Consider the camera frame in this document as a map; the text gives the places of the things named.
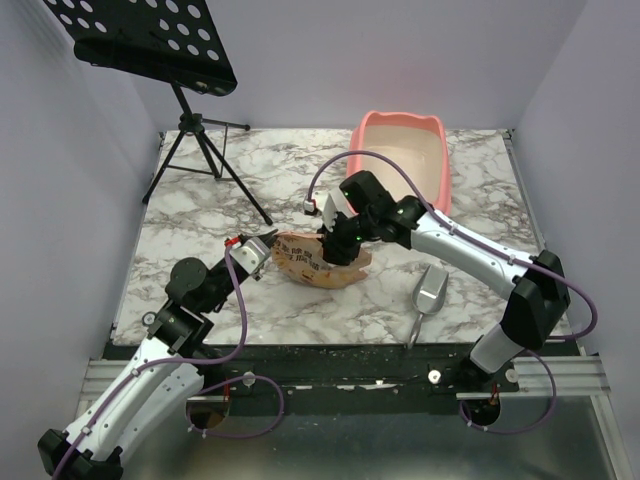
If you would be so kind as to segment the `beige cat litter bag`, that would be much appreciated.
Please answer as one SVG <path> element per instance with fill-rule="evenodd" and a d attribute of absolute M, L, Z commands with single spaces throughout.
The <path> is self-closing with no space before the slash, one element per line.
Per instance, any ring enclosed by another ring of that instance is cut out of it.
<path fill-rule="evenodd" d="M 364 280 L 372 255 L 362 249 L 347 266 L 328 263 L 322 256 L 321 236 L 291 231 L 277 233 L 271 258 L 289 279 L 316 288 L 343 289 Z"/>

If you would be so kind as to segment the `silver metal scoop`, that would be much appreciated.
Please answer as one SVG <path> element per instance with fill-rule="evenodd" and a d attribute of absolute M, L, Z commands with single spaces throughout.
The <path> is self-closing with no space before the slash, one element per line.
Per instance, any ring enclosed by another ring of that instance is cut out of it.
<path fill-rule="evenodd" d="M 435 265 L 429 265 L 420 277 L 411 295 L 411 302 L 416 312 L 406 347 L 415 345 L 424 319 L 439 312 L 446 298 L 449 273 Z"/>

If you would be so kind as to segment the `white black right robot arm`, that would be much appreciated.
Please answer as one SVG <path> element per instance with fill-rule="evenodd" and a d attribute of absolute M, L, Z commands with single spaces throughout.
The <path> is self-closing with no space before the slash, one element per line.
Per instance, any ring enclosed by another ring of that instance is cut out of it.
<path fill-rule="evenodd" d="M 457 226 L 414 195 L 395 200 L 369 171 L 359 171 L 320 204 L 322 253 L 346 266 L 365 242 L 398 244 L 437 257 L 481 281 L 505 300 L 500 322 L 482 335 L 456 370 L 459 382 L 480 392 L 518 354 L 539 350 L 570 305 L 559 257 L 529 256 Z"/>

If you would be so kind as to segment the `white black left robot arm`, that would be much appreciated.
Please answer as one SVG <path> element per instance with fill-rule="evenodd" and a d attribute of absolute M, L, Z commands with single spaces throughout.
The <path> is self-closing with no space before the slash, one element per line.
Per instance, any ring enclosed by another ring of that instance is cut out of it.
<path fill-rule="evenodd" d="M 85 414 L 63 430 L 46 431 L 38 441 L 47 474 L 54 479 L 121 478 L 125 453 L 173 404 L 220 387 L 218 366 L 238 356 L 247 340 L 246 307 L 239 307 L 238 343 L 223 356 L 214 357 L 204 347 L 213 327 L 206 316 L 219 312 L 230 295 L 240 297 L 242 282 L 259 276 L 276 235 L 270 231 L 227 240 L 223 258 L 213 267 L 195 257 L 173 266 L 167 300 L 129 363 Z"/>

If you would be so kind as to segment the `pink plastic litter box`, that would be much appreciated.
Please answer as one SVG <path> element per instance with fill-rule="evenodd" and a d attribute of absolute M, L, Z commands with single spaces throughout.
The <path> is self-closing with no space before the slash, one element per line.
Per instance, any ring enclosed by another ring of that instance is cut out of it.
<path fill-rule="evenodd" d="M 451 168 L 439 117 L 370 111 L 353 131 L 350 149 L 376 152 L 391 159 L 435 209 L 450 213 Z"/>

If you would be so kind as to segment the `black perforated music stand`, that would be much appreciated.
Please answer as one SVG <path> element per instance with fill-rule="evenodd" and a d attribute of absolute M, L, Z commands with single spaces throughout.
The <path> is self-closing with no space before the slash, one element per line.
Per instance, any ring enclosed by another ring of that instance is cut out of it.
<path fill-rule="evenodd" d="M 75 57 L 94 67 L 118 70 L 168 84 L 181 109 L 177 139 L 144 195 L 150 201 L 181 141 L 193 137 L 208 165 L 205 174 L 232 180 L 267 223 L 273 221 L 217 147 L 206 128 L 250 131 L 247 124 L 213 120 L 190 107 L 185 92 L 225 97 L 238 85 L 204 1 L 57 1 L 47 8 L 73 39 Z"/>

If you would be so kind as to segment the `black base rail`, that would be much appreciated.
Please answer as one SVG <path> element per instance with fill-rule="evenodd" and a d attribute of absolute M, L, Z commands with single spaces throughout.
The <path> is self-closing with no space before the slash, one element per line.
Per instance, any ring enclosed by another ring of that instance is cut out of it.
<path fill-rule="evenodd" d="M 457 398 L 487 399 L 519 389 L 506 363 L 488 382 L 459 382 L 468 343 L 250 345 L 234 360 L 203 368 L 211 397 L 237 416 L 449 415 Z"/>

